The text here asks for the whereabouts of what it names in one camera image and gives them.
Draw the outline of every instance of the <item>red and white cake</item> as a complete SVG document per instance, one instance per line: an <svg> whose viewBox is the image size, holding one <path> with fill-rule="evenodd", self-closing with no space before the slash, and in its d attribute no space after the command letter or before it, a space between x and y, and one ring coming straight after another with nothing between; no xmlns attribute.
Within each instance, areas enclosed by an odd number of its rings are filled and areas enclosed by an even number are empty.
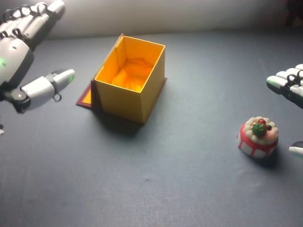
<svg viewBox="0 0 303 227"><path fill-rule="evenodd" d="M238 135L239 149L252 158L265 158L278 144L278 128L268 118L252 117L242 125Z"/></svg>

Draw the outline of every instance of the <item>dark object in background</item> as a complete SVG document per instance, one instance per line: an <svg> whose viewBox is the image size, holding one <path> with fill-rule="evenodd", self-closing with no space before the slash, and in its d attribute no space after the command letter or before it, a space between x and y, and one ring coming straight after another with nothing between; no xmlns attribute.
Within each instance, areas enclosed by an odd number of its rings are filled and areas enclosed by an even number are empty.
<svg viewBox="0 0 303 227"><path fill-rule="evenodd" d="M292 26L296 17L303 20L303 0L287 1L288 16L285 26Z"/></svg>

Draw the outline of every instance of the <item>table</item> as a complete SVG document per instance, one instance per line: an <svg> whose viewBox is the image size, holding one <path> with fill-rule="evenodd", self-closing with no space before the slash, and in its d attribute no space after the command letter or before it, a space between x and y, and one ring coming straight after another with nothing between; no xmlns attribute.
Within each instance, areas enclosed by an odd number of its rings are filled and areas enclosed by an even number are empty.
<svg viewBox="0 0 303 227"><path fill-rule="evenodd" d="M303 110L266 78L303 63L300 31L138 35L166 45L166 82L143 127L75 105L117 37L50 40L24 84L76 77L59 103L18 115L0 104L1 227L301 227ZM250 117L272 119L279 149L237 148Z"/></svg>

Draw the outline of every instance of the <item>yellow box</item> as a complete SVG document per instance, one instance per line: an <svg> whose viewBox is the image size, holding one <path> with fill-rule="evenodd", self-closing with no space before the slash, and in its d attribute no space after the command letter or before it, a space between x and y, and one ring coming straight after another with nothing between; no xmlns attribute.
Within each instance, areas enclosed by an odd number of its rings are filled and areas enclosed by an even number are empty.
<svg viewBox="0 0 303 227"><path fill-rule="evenodd" d="M141 91L113 85L113 78L134 59L144 59L151 72ZM135 122L145 123L166 81L165 46L120 36L95 76L95 83L105 112Z"/></svg>

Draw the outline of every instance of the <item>background wall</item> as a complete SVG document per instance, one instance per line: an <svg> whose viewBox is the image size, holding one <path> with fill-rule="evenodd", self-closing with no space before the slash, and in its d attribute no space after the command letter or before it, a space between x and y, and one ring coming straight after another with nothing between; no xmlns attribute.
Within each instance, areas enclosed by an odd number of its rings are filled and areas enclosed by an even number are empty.
<svg viewBox="0 0 303 227"><path fill-rule="evenodd" d="M40 1L0 0L0 10ZM63 1L66 13L51 38L279 26L286 16L286 0Z"/></svg>

